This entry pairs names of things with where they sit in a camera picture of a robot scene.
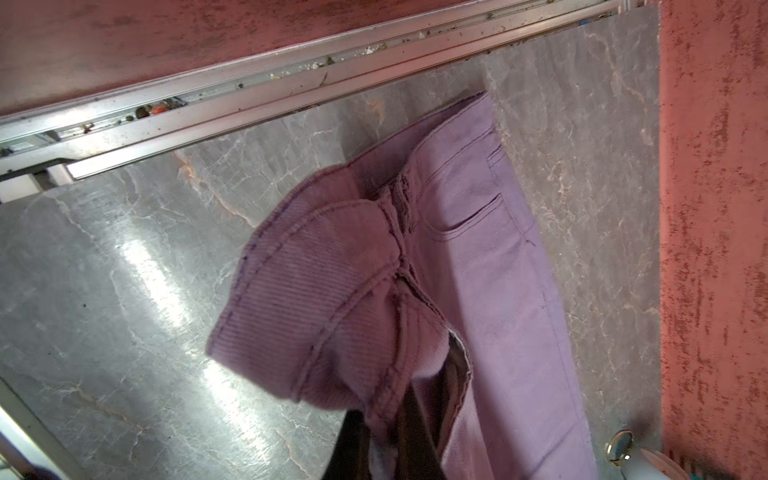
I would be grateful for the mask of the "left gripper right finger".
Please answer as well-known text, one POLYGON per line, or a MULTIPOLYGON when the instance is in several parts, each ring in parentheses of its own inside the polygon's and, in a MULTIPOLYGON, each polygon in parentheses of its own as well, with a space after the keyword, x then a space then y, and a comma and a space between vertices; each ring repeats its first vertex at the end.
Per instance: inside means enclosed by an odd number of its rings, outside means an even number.
POLYGON ((446 480, 412 386, 406 390, 397 413, 396 439, 396 479, 446 480))

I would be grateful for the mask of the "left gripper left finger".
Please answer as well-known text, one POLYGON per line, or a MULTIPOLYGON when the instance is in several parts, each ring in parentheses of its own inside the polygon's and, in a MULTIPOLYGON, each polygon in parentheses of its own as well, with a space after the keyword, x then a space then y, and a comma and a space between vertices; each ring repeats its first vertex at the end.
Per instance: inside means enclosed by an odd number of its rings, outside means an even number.
POLYGON ((349 410, 344 417, 323 480, 370 480, 370 430, 363 413, 349 410))

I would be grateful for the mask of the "purple trousers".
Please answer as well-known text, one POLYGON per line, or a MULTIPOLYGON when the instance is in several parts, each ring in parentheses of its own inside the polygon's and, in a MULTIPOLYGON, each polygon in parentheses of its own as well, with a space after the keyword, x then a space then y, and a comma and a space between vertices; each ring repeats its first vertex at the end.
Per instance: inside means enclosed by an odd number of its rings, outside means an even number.
POLYGON ((363 413, 396 479, 418 398, 446 479, 594 479, 564 309, 481 92, 302 181, 245 246, 208 356, 363 413))

